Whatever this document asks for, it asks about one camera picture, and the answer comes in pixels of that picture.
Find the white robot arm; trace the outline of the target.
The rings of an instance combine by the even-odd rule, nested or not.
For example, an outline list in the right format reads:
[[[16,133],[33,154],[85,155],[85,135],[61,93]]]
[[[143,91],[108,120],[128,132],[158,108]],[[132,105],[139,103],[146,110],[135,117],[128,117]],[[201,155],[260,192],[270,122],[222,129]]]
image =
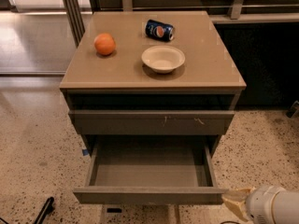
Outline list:
[[[226,207],[254,224],[299,224],[299,193],[283,187],[228,190],[221,195]]]

